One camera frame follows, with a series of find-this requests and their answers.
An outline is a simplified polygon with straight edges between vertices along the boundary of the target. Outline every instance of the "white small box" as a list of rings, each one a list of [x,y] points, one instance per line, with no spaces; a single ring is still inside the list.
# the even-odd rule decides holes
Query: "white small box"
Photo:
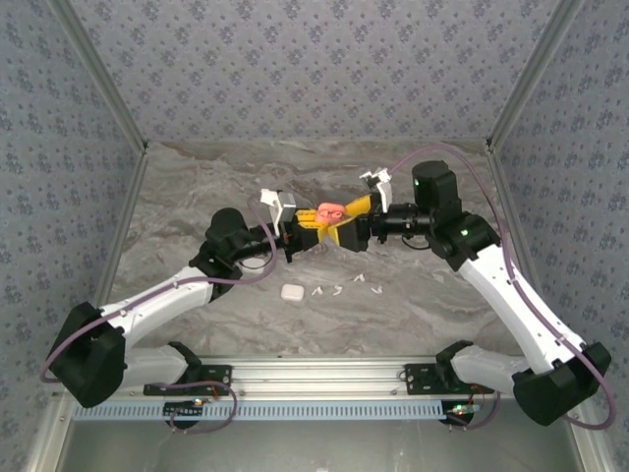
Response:
[[[294,285],[292,283],[285,283],[282,285],[282,292],[280,296],[282,297],[282,300],[301,302],[304,300],[304,287],[301,285]]]

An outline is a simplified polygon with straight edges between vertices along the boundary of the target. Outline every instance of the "black bracket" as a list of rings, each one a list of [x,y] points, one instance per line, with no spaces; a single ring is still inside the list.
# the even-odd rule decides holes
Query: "black bracket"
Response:
[[[203,407],[196,406],[193,401],[170,401],[164,403],[162,415],[170,418],[171,416],[199,417],[203,414]],[[198,421],[179,420],[173,421],[175,428],[187,430],[194,426]],[[170,420],[166,420],[166,424],[170,426]]]
[[[199,378],[191,382],[215,381],[223,382],[231,386],[232,366],[201,365],[199,367]],[[177,382],[177,384],[188,384],[189,382]],[[192,388],[161,388],[157,385],[145,385],[144,395],[146,396],[227,396],[229,391],[220,386],[195,386]]]
[[[459,420],[463,421],[466,425],[469,425],[470,423],[472,423],[472,420],[474,419],[474,413],[464,413],[462,415],[454,415],[454,414],[446,413],[446,411],[451,410],[452,408],[460,404],[461,404],[460,401],[442,400],[441,409],[443,410],[443,413],[446,415],[446,417],[444,420],[439,420],[439,422],[444,425],[452,425],[452,426],[459,426],[459,427],[463,426],[458,421],[452,418],[449,418],[448,417],[449,415],[449,416],[458,418]]]
[[[447,395],[472,393],[493,393],[493,390],[469,383],[447,385],[437,372],[436,364],[407,364],[404,366],[406,375],[406,392],[409,395]]]
[[[457,341],[434,356],[435,363],[404,366],[407,393],[409,395],[493,393],[490,388],[461,382],[452,369],[450,362],[456,353],[471,345],[470,341]]]
[[[169,342],[169,346],[177,349],[188,363],[188,369],[175,384],[192,384],[203,381],[222,382],[231,386],[232,366],[206,365],[199,357],[181,342]],[[146,396],[227,396],[229,391],[221,386],[194,386],[191,388],[164,388],[159,385],[145,385]]]

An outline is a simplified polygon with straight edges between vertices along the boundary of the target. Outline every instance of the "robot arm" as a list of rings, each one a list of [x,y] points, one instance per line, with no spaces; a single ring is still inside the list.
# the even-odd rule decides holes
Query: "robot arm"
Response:
[[[380,243],[391,234],[425,236],[432,252],[489,302],[524,353],[524,357],[504,356],[459,341],[436,356],[443,382],[480,384],[513,393],[525,413],[545,426],[593,395],[598,381],[543,326],[516,291],[496,233],[482,217],[462,210],[454,173],[444,162],[423,162],[413,168],[413,183],[414,204],[388,205],[385,211],[381,198],[373,193],[369,211],[332,228],[330,234],[337,244],[352,251],[364,251],[371,236]],[[611,362],[607,350],[600,343],[587,345],[552,312],[517,268],[512,268],[520,287],[557,328],[560,339],[581,350],[604,375]]]
[[[552,423],[596,392],[596,379],[516,292],[504,267],[498,236],[482,217],[462,210],[456,177],[444,162],[424,162],[413,168],[414,204],[391,202],[386,169],[362,177],[372,193],[348,204],[350,217],[329,227],[313,221],[314,210],[297,210],[291,196],[262,191],[262,201],[270,206],[273,221],[268,226],[274,231],[275,245],[283,249],[289,263],[292,254],[313,247],[326,234],[355,252],[366,250],[371,236],[380,243],[392,234],[425,236],[432,252],[488,300],[524,353],[524,357],[504,356],[459,341],[436,355],[437,371],[447,388],[480,384],[512,392],[525,413],[542,425]],[[205,238],[189,267],[168,280],[99,310],[84,303],[70,313],[53,351],[78,329],[121,310],[120,316],[77,338],[50,365],[82,406],[94,406],[121,387],[198,380],[191,377],[190,355],[181,346],[171,343],[160,349],[130,348],[151,330],[216,300],[233,286],[208,283],[208,277],[238,280],[242,276],[238,261],[270,250],[262,228],[248,228],[233,208],[214,215]],[[544,317],[604,374],[611,362],[606,349],[599,343],[586,345],[554,315],[515,267],[514,271]]]
[[[263,192],[262,197],[274,216],[269,226],[275,232],[275,246],[284,251],[289,262],[294,253],[319,242],[316,230],[300,225],[292,198],[269,191]],[[51,353],[84,326],[97,326],[61,351],[52,360],[50,371],[83,407],[99,404],[119,388],[177,382],[190,368],[192,356],[185,347],[173,343],[159,349],[134,346],[150,331],[215,301],[233,287],[230,283],[208,283],[209,277],[247,283],[240,282],[242,272],[237,263],[270,252],[266,234],[261,226],[248,228],[243,216],[233,208],[218,211],[189,266],[121,302],[98,309],[90,303],[75,307]],[[188,380],[197,379],[188,376]]]

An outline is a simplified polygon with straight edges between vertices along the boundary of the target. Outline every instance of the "wall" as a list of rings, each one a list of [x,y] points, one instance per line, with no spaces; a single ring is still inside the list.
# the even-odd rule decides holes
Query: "wall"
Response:
[[[627,125],[629,6],[587,2],[500,155],[545,298],[611,349],[619,470],[629,470]]]
[[[46,404],[37,371],[94,292],[135,158],[43,0],[0,2],[0,470]]]
[[[555,0],[73,0],[150,141],[483,137]]]

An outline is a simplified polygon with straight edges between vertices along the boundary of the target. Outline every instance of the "cable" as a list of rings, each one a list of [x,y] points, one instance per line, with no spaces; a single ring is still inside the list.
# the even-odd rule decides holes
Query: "cable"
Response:
[[[254,200],[256,198],[257,198],[257,195],[250,196],[247,199],[247,207],[249,207],[249,210],[254,214],[257,221],[260,223],[262,227],[262,231],[264,231],[264,234],[266,235],[266,238],[268,239],[268,242],[271,247],[271,259],[269,260],[269,265],[266,267],[264,272],[261,273],[260,275],[256,275],[255,277],[252,277],[252,278],[246,278],[244,280],[241,280],[241,279],[231,280],[229,278],[216,278],[216,277],[189,277],[189,278],[184,278],[178,282],[178,285],[180,287],[182,285],[187,285],[189,283],[196,283],[196,282],[221,283],[221,284],[230,284],[230,285],[249,285],[252,283],[260,282],[264,278],[268,277],[275,270],[275,267],[277,266],[277,246],[275,245],[275,240],[270,230],[268,229],[266,222],[264,222],[262,217],[254,208]],[[46,376],[46,372],[48,371],[48,369],[50,369],[50,366],[52,365],[53,362],[55,362],[57,357],[59,357],[59,355],[65,349],[67,349],[70,344],[72,344],[75,340],[83,336],[85,333],[91,331],[95,327],[103,325],[107,323],[109,320],[119,317],[121,315],[122,310],[125,310],[127,312],[130,310],[133,310],[135,307],[141,305],[142,303],[147,302],[148,300],[152,300],[156,296],[161,295],[162,293],[167,292],[169,290],[175,290],[175,288],[171,285],[165,285],[163,287],[157,288],[153,290],[152,292],[147,293],[143,297],[139,298],[138,300],[134,300],[123,309],[116,310],[115,312],[105,315],[104,317],[101,317],[98,320],[94,320],[93,322],[86,324],[82,328],[77,329],[70,336],[64,339],[61,342],[61,344],[59,344],[52,353],[50,353],[48,358],[43,363],[41,370],[39,371],[39,379],[46,384],[58,383],[59,381],[57,379],[48,378]]]
[[[458,430],[463,430],[463,431],[474,431],[477,430],[479,428],[482,428],[483,426],[485,426],[487,423],[489,423],[491,420],[493,420],[493,418],[495,418],[495,415],[498,413],[498,410],[500,409],[500,392],[497,390],[495,393],[495,401],[493,402],[493,406],[491,407],[491,411],[489,411],[489,414],[480,422],[477,423],[475,425],[469,426],[468,423],[466,423],[465,421],[463,421],[461,418],[457,418],[454,415],[445,415],[449,420],[452,421],[456,421],[457,423],[460,423],[462,426],[455,426],[454,428],[458,429]]]
[[[404,236],[402,236],[402,244],[406,246],[407,248],[411,248],[414,251],[427,251],[428,249],[430,249],[430,246],[422,246],[421,248],[417,246],[413,246],[412,244],[408,243],[408,239],[405,238]]]
[[[481,400],[481,409],[483,409],[485,407],[485,391],[480,388],[478,385],[476,385],[475,383],[472,384],[472,390],[477,390],[481,393],[481,395],[483,396],[483,400]],[[474,402],[474,394],[472,393],[470,395],[470,401]]]
[[[511,261],[511,255],[510,255],[508,244],[507,244],[506,230],[503,227],[502,223],[500,222],[500,218],[498,216],[498,210],[495,204],[493,203],[491,196],[489,195],[489,191],[487,190],[485,184],[483,183],[483,180],[477,173],[476,169],[472,165],[472,162],[470,162],[468,158],[465,157],[465,155],[459,152],[456,148],[448,146],[448,145],[436,144],[436,145],[420,147],[414,150],[413,152],[409,153],[408,155],[403,157],[402,160],[400,160],[397,164],[395,164],[391,168],[389,173],[393,174],[393,172],[396,172],[402,165],[408,162],[408,160],[410,160],[411,157],[414,157],[416,155],[420,155],[422,153],[429,152],[432,150],[444,150],[454,155],[461,162],[463,162],[463,164],[465,164],[467,169],[470,171],[470,173],[472,174],[472,177],[474,177],[474,180],[476,180],[476,183],[479,185],[481,192],[483,192],[483,195],[485,196],[487,203],[489,204],[489,207],[491,208],[491,213],[493,213],[493,217],[495,218],[495,222],[498,227],[498,233],[500,234],[500,239],[502,241],[501,247],[502,247],[502,257],[504,258],[504,265],[509,275],[509,279],[511,280],[511,283],[513,284],[513,287],[518,292],[518,295],[520,296],[522,301],[529,308],[529,310],[531,310],[533,315],[535,315],[535,317],[540,321],[540,323],[542,323],[542,325],[544,325],[544,327],[548,329],[548,331],[550,331],[552,335],[555,336],[558,341],[560,341],[564,346],[566,346],[566,348],[572,354],[574,354],[574,356],[577,359],[579,359],[579,361],[581,361],[586,366],[586,368],[590,371],[590,373],[594,376],[594,378],[600,384],[600,386],[602,387],[605,393],[605,396],[607,397],[607,403],[609,404],[609,411],[607,414],[607,419],[603,421],[602,423],[599,423],[597,425],[589,425],[587,423],[583,423],[574,418],[570,418],[568,415],[565,415],[566,421],[568,421],[569,423],[575,426],[578,426],[580,428],[585,428],[587,430],[605,430],[609,428],[615,421],[616,414],[617,414],[616,402],[614,401],[614,398],[613,398],[613,391],[611,390],[611,386],[605,380],[605,378],[600,374],[599,370],[592,364],[592,362],[590,362],[590,360],[579,349],[573,346],[570,341],[565,339],[563,335],[561,334],[561,332],[544,317],[544,315],[540,312],[540,310],[535,306],[535,304],[527,296],[524,289],[522,288],[522,285],[520,285],[520,282],[516,279],[515,272],[513,270],[513,264]]]
[[[264,264],[262,264],[262,265],[261,265],[261,266],[259,266],[259,267],[249,267],[248,265],[244,265],[242,262],[239,262],[238,264],[240,264],[240,265],[241,265],[242,267],[244,267],[244,268],[248,268],[249,270],[257,270],[257,269],[259,269],[259,268],[263,268],[263,267],[268,266],[268,263],[270,263],[270,262],[271,262],[271,259],[269,259],[269,260],[265,261],[265,262],[264,262]]]
[[[229,424],[232,421],[234,421],[234,417],[236,416],[236,412],[238,411],[238,397],[234,389],[231,386],[229,386],[227,383],[216,382],[216,381],[201,381],[201,382],[173,383],[173,384],[154,383],[154,385],[160,388],[168,388],[168,389],[192,388],[195,386],[220,386],[221,388],[226,389],[231,395],[231,397],[234,399],[234,406],[232,407],[232,411],[229,412],[229,416],[219,425],[212,426],[209,428],[198,428],[194,430],[182,430],[181,428],[177,428],[175,426],[175,417],[177,416],[177,413],[179,412],[179,410],[176,409],[175,411],[171,413],[170,420],[168,422],[170,424],[170,428],[172,429],[173,433],[182,433],[184,435],[204,435],[207,433],[215,433],[216,431],[222,430],[226,426],[229,426]]]

